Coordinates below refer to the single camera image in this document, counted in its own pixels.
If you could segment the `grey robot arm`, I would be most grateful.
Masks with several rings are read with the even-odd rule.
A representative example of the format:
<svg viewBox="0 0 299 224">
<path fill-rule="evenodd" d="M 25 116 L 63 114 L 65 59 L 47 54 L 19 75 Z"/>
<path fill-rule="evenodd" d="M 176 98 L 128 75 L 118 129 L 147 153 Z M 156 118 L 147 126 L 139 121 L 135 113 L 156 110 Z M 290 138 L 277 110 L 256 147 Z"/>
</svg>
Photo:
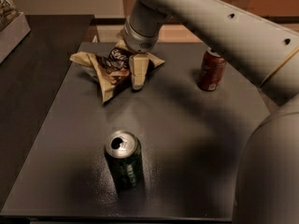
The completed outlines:
<svg viewBox="0 0 299 224">
<path fill-rule="evenodd" d="M 170 17 L 278 105 L 243 150 L 233 224 L 299 224 L 299 34 L 221 0 L 135 0 L 128 48 L 151 50 Z"/>
</svg>

